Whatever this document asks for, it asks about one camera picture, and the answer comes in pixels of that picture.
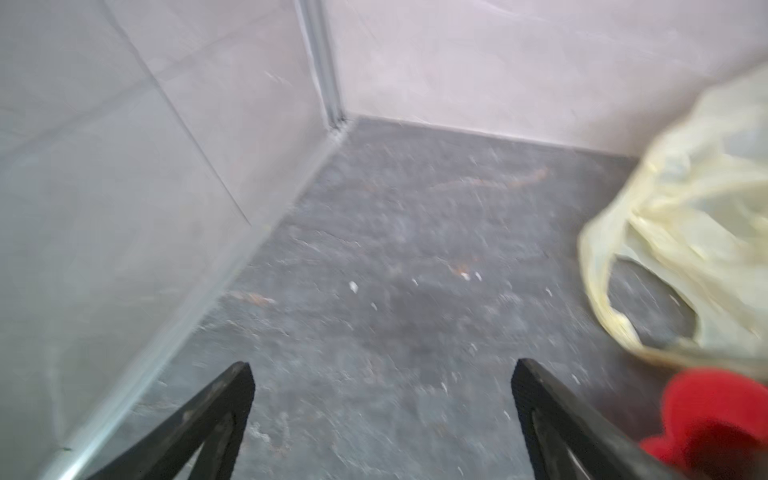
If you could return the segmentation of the cream plastic bag fruit print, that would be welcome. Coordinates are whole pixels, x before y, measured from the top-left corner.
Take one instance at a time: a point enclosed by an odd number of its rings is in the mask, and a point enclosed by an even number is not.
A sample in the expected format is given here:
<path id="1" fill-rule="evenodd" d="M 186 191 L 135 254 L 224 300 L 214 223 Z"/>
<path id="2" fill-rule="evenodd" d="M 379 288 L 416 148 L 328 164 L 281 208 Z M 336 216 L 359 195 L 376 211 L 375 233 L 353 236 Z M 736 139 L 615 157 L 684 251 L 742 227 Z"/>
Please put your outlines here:
<path id="1" fill-rule="evenodd" d="M 767 71 L 703 92 L 657 136 L 614 200 L 582 229 L 585 293 L 604 330 L 655 365 L 767 377 Z M 689 338 L 640 339 L 612 306 L 616 260 L 669 285 L 694 311 Z"/>

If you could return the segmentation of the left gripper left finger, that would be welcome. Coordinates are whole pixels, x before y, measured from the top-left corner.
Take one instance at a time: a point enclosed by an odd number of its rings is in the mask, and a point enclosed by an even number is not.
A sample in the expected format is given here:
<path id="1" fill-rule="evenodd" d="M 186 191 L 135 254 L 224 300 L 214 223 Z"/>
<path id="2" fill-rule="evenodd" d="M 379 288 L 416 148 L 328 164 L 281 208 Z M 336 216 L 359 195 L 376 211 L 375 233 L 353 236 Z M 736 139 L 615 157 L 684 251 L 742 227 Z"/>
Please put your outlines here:
<path id="1" fill-rule="evenodd" d="M 250 365 L 235 362 L 93 479 L 229 479 L 255 394 Z"/>

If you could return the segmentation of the red flower-shaped plastic plate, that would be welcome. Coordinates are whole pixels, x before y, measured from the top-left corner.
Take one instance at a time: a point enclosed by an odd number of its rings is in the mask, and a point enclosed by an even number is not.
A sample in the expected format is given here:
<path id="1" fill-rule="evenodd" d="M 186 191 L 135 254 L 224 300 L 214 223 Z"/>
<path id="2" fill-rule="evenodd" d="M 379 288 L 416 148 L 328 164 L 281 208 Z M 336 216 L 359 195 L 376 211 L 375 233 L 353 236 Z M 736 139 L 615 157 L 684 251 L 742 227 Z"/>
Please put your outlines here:
<path id="1" fill-rule="evenodd" d="M 697 479 L 765 479 L 767 387 L 720 369 L 675 375 L 661 401 L 662 433 L 640 442 L 662 463 Z"/>

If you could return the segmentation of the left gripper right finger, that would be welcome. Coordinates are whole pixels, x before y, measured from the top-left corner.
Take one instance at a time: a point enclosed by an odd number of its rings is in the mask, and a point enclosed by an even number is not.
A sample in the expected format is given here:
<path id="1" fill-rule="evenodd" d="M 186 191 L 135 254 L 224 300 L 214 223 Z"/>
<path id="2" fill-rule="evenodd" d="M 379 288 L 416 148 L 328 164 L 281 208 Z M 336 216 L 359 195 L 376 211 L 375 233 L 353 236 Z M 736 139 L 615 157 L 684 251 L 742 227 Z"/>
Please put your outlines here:
<path id="1" fill-rule="evenodd" d="M 643 451 L 539 362 L 522 358 L 511 391 L 537 479 L 682 479 Z"/>

